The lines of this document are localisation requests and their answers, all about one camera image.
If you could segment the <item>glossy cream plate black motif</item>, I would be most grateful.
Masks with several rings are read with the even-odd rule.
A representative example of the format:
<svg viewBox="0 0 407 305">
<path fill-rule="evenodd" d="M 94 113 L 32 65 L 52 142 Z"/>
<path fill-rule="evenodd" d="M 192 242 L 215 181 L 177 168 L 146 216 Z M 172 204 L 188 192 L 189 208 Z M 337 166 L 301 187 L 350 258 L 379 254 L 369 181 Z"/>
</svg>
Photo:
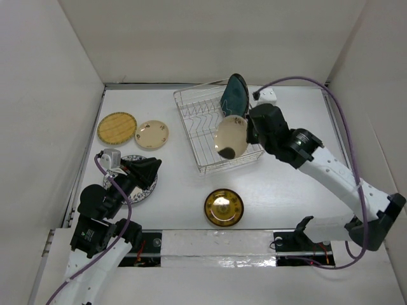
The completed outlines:
<svg viewBox="0 0 407 305">
<path fill-rule="evenodd" d="M 214 135 L 216 152 L 224 159 L 235 159 L 247 149 L 247 121 L 236 115 L 225 117 Z"/>
</svg>

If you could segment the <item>blue white floral plate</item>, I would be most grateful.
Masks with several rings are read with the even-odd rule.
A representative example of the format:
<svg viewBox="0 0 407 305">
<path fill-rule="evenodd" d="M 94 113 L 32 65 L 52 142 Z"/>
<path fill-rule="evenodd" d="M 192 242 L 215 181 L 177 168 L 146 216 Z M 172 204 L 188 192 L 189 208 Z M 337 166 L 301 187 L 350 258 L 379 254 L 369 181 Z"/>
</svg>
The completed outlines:
<svg viewBox="0 0 407 305">
<path fill-rule="evenodd" d="M 139 161 L 139 160 L 146 159 L 146 157 L 137 155 L 137 154 L 131 154 L 131 155 L 123 156 L 122 159 L 126 160 L 126 161 Z M 113 172 L 111 170 L 106 170 L 106 172 L 107 172 L 107 175 L 104 176 L 103 182 L 102 182 L 104 189 L 108 189 L 109 187 L 111 187 L 111 182 L 107 179 L 108 175 L 112 176 L 112 178 L 116 178 L 118 176 L 118 173 Z M 157 183 L 158 183 L 158 174 L 156 174 L 152 185 L 150 187 L 148 187 L 147 189 L 143 190 L 140 187 L 136 187 L 128 197 L 131 204 L 138 205 L 142 201 L 144 201 L 155 190 Z"/>
</svg>

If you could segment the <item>dark teal square plate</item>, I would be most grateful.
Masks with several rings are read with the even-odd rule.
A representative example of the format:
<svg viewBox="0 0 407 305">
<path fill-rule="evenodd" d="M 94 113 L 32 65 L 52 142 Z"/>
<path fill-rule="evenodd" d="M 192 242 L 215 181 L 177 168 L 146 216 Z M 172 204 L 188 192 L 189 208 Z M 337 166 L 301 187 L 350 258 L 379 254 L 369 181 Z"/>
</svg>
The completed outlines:
<svg viewBox="0 0 407 305">
<path fill-rule="evenodd" d="M 230 76 L 220 100 L 224 117 L 240 116 L 242 118 L 249 109 L 249 90 L 244 78 L 234 73 Z"/>
</svg>

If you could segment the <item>gold brown patterned plate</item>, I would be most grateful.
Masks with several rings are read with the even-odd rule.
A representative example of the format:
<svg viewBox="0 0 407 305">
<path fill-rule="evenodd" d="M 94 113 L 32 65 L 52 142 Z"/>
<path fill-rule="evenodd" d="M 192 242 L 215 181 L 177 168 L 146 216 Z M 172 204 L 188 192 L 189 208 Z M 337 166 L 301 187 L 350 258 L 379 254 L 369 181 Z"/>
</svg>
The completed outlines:
<svg viewBox="0 0 407 305">
<path fill-rule="evenodd" d="M 232 227 L 244 214 L 244 202 L 231 189 L 216 189 L 206 197 L 203 211 L 207 220 L 213 225 Z"/>
</svg>

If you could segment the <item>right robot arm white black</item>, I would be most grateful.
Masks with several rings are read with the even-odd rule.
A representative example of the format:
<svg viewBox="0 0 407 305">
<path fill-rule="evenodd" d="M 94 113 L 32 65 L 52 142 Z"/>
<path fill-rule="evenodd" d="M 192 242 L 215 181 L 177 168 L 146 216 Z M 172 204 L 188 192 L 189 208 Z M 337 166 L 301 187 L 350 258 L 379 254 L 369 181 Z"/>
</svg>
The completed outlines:
<svg viewBox="0 0 407 305">
<path fill-rule="evenodd" d="M 268 154 L 315 179 L 351 210 L 339 217 L 305 217 L 294 233 L 298 248 L 308 250 L 322 241 L 353 241 L 369 251 L 380 248 L 406 203 L 405 197 L 355 180 L 355 174 L 313 133 L 290 129 L 277 106 L 257 105 L 249 110 L 247 123 L 249 143 L 260 144 Z"/>
</svg>

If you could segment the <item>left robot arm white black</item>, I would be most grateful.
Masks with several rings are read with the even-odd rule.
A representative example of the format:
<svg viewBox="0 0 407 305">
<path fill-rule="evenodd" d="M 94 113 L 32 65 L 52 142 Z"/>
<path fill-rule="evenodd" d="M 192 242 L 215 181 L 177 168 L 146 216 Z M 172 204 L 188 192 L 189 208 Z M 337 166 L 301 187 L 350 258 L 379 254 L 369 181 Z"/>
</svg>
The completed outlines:
<svg viewBox="0 0 407 305">
<path fill-rule="evenodd" d="M 111 185 L 91 184 L 82 190 L 64 281 L 47 304 L 96 304 L 124 257 L 144 249 L 142 227 L 131 220 L 129 196 L 136 187 L 153 184 L 162 161 L 110 161 L 101 151 L 94 162 Z"/>
</svg>

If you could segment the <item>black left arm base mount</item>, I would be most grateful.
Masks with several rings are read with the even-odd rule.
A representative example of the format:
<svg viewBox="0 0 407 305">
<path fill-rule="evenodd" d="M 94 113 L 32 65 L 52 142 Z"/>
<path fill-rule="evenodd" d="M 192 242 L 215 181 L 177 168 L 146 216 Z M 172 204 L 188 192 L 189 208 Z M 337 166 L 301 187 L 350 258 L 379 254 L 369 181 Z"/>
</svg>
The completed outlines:
<svg viewBox="0 0 407 305">
<path fill-rule="evenodd" d="M 142 233 L 140 246 L 131 250 L 119 263 L 122 268 L 154 268 L 161 266 L 162 231 Z"/>
</svg>

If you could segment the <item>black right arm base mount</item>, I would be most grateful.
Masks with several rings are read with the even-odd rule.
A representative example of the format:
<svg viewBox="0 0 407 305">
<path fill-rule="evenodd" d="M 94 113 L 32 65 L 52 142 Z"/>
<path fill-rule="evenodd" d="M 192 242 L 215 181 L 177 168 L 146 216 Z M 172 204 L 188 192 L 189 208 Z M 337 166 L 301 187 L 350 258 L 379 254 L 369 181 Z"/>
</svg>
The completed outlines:
<svg viewBox="0 0 407 305">
<path fill-rule="evenodd" d="M 293 231 L 275 231 L 269 248 L 277 256 L 278 266 L 335 266 L 330 242 L 314 243 L 305 233 L 313 219 L 305 217 Z"/>
</svg>

